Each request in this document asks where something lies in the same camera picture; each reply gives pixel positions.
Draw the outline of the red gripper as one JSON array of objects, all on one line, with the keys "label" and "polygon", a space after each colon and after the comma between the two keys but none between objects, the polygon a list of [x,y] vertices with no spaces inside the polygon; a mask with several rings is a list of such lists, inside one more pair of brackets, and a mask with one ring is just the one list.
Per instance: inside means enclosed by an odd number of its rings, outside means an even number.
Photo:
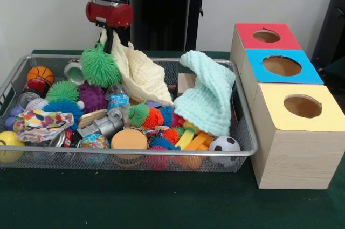
[{"label": "red gripper", "polygon": [[104,51],[111,54],[113,45],[113,29],[119,27],[127,28],[133,21],[133,9],[128,4],[119,6],[108,6],[88,2],[86,5],[87,19],[92,23],[105,24],[107,39],[104,44]]}]

